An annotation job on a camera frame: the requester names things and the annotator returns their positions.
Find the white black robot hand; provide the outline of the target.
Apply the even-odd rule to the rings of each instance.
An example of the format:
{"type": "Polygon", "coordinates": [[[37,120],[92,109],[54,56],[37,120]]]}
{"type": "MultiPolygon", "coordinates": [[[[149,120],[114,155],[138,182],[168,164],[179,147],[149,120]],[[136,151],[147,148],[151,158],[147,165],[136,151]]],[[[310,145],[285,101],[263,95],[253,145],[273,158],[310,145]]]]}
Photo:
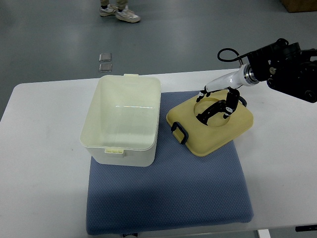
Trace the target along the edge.
{"type": "Polygon", "coordinates": [[[240,100],[240,92],[238,88],[241,86],[254,86],[259,81],[255,78],[250,65],[245,64],[240,67],[236,72],[221,76],[210,83],[208,83],[197,96],[196,102],[198,103],[204,97],[209,97],[211,93],[221,90],[228,90],[226,99],[220,100],[205,109],[196,118],[203,124],[208,123],[208,119],[217,113],[224,113],[223,118],[226,119],[235,112],[240,100]]]}

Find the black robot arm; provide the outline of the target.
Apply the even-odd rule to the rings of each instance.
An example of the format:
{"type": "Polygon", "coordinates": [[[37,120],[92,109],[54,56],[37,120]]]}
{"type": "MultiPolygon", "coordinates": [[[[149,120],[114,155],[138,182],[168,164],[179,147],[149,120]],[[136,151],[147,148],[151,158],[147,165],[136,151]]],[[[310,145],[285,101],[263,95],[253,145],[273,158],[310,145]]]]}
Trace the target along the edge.
{"type": "Polygon", "coordinates": [[[269,88],[315,103],[317,101],[316,49],[302,50],[283,38],[247,53],[254,77],[269,88]]]}

